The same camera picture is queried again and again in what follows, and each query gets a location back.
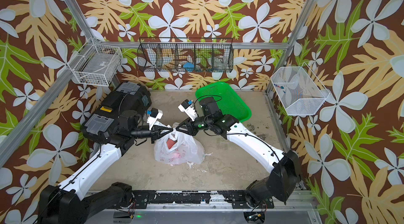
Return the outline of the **white plastic bag red print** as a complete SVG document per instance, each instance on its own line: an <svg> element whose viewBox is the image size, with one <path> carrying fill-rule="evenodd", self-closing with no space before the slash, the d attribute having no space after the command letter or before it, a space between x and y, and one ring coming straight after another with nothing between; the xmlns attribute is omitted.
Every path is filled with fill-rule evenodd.
<svg viewBox="0 0 404 224"><path fill-rule="evenodd" d="M205 149L193 136L172 131L177 143L167 148L166 143L154 143L154 158L157 162L167 165L181 165L184 163L201 164L205 160Z"/></svg>

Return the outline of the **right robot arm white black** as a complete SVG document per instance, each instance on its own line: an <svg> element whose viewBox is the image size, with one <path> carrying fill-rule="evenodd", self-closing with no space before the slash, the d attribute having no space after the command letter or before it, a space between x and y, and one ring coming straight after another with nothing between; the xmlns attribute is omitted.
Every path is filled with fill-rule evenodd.
<svg viewBox="0 0 404 224"><path fill-rule="evenodd" d="M285 203L302 180L298 155L292 150L284 152L260 139L236 117L223 113L213 96L205 96L200 107L202 116L198 115L191 100L184 100L178 108L188 115L188 119L176 130L190 136L201 130L210 130L243 148L265 168L269 176L255 180L245 190L250 207L269 204L273 198Z"/></svg>

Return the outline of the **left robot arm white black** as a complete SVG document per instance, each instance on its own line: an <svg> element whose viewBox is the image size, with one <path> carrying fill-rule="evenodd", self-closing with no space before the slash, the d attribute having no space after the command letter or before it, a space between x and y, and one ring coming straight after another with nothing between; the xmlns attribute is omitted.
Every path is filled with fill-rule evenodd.
<svg viewBox="0 0 404 224"><path fill-rule="evenodd" d="M146 126L134 128L127 135L111 136L108 144L58 186L47 186L40 195L38 224L84 224L94 215L109 207L123 207L134 212L136 198L132 187L125 183L113 183L109 188L87 196L86 194L101 175L135 144L136 139L155 141L173 131L157 123L162 113L149 118Z"/></svg>

